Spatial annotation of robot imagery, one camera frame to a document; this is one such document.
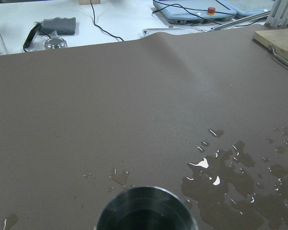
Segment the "steel double jigger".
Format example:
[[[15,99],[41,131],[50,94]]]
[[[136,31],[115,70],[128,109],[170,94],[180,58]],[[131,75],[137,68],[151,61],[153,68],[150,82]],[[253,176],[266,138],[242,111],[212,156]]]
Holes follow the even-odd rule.
[[[172,192],[155,186],[128,189],[102,211],[97,230],[197,230],[195,218]]]

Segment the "brown table mat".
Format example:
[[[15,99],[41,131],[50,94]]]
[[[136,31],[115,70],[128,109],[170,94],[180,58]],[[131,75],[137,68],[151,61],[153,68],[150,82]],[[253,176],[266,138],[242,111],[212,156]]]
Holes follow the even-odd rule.
[[[0,230],[92,230],[145,185],[201,230],[288,230],[288,68],[264,29],[0,56]]]

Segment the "teach pendant with red button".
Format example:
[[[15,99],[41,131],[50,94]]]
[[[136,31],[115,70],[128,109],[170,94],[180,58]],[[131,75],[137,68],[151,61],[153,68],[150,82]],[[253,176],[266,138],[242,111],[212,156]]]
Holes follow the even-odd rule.
[[[155,13],[170,24],[225,22],[237,12],[223,0],[154,0]]]

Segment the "round glass lid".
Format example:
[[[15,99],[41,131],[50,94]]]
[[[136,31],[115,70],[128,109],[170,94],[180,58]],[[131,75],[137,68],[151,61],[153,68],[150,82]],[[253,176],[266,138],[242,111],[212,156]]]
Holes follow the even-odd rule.
[[[67,42],[60,37],[53,37],[46,40],[44,43],[45,50],[67,48]]]

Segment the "metal rod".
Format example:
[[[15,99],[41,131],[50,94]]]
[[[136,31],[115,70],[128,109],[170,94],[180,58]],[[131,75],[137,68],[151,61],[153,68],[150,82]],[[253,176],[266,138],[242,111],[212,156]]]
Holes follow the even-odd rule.
[[[262,19],[264,17],[267,17],[269,15],[269,13],[270,13],[270,11],[266,11],[266,12],[264,11],[262,13],[258,13],[258,14],[247,16],[247,17],[244,17],[244,18],[240,18],[238,20],[235,20],[235,21],[232,21],[232,22],[229,22],[229,23],[225,23],[225,24],[222,24],[222,25],[217,26],[217,27],[212,27],[211,29],[209,29],[209,30],[207,30],[205,32],[219,31],[219,30],[222,30],[222,29],[225,29],[225,28],[229,28],[229,27],[232,27],[232,26],[235,26],[235,25],[247,22],[247,21]]]

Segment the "grey folded cloth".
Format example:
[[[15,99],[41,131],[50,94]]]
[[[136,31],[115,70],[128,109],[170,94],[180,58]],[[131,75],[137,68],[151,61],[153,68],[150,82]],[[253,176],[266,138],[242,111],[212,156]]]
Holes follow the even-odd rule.
[[[76,18],[44,19],[40,31],[50,34],[56,31],[57,35],[74,35],[76,29]]]

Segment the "black handheld tool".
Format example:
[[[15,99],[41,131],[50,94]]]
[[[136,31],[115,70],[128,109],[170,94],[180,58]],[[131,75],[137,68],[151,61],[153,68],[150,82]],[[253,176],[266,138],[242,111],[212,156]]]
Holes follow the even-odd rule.
[[[31,45],[35,35],[37,33],[39,33],[40,29],[42,27],[42,24],[41,23],[37,23],[32,29],[31,31],[29,32],[24,44],[23,44],[23,51],[24,52],[27,52],[27,48],[29,48],[29,46]]]

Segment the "wooden cutting board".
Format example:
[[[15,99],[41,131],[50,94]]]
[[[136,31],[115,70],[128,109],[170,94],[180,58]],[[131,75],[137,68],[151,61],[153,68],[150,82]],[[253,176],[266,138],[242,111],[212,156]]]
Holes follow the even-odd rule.
[[[255,31],[253,39],[267,49],[273,45],[275,52],[288,61],[288,29]]]

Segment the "aluminium frame post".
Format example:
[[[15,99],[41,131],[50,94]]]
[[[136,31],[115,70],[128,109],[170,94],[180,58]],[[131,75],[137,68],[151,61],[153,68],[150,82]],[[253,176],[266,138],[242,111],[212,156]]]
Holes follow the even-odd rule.
[[[288,0],[274,1],[265,25],[270,28],[288,27]]]

